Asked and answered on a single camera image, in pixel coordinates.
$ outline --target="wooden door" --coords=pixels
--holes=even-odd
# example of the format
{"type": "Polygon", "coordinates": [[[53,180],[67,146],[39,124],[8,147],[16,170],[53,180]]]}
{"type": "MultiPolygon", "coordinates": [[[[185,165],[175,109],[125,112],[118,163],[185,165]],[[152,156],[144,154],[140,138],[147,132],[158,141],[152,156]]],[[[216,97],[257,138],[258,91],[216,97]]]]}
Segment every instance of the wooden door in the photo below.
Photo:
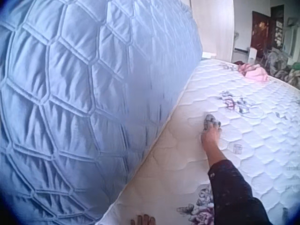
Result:
{"type": "Polygon", "coordinates": [[[203,51],[231,62],[234,37],[233,0],[191,0],[203,51]]]}
{"type": "Polygon", "coordinates": [[[252,12],[251,47],[257,50],[257,57],[263,57],[267,48],[270,17],[258,12],[252,12]]]}

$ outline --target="wall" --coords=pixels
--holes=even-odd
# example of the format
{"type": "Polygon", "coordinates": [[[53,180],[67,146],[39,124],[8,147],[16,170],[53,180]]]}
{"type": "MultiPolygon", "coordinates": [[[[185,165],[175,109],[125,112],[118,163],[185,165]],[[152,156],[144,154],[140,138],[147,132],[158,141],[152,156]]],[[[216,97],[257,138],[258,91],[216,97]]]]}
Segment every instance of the wall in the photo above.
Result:
{"type": "Polygon", "coordinates": [[[270,16],[270,0],[234,0],[235,31],[240,34],[235,48],[247,50],[251,44],[252,11],[270,16]]]}

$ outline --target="mattress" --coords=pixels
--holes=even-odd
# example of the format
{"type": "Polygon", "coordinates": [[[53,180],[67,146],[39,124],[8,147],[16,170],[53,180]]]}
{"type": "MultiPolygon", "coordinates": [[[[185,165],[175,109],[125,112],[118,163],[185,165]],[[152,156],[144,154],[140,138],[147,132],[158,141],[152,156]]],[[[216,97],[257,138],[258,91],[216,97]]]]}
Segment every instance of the mattress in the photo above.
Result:
{"type": "Polygon", "coordinates": [[[293,216],[300,202],[300,91],[272,77],[247,79],[230,63],[203,60],[136,176],[98,225],[129,224],[144,213],[157,224],[212,224],[209,165],[198,141],[208,113],[222,123],[220,149],[270,221],[283,225],[293,216]]]}
{"type": "Polygon", "coordinates": [[[0,180],[32,225],[97,222],[201,59],[179,0],[10,0],[0,14],[0,180]]]}

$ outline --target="blue quilted mattress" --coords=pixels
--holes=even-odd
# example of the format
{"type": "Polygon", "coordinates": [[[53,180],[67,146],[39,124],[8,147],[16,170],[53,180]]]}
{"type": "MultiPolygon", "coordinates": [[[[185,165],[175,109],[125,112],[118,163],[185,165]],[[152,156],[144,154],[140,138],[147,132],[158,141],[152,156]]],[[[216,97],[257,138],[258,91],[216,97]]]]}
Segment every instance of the blue quilted mattress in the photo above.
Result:
{"type": "Polygon", "coordinates": [[[179,0],[11,0],[0,14],[0,180],[33,225],[97,222],[201,59],[179,0]]]}

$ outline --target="pink fabric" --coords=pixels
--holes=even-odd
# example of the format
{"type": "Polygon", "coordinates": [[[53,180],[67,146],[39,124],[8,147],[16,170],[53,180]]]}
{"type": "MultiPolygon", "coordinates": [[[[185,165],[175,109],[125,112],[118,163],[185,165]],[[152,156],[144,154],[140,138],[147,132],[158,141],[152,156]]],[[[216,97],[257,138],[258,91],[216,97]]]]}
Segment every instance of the pink fabric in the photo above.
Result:
{"type": "Polygon", "coordinates": [[[238,71],[246,78],[256,81],[268,81],[267,72],[259,64],[250,65],[249,63],[246,63],[242,66],[239,66],[238,71]]]}

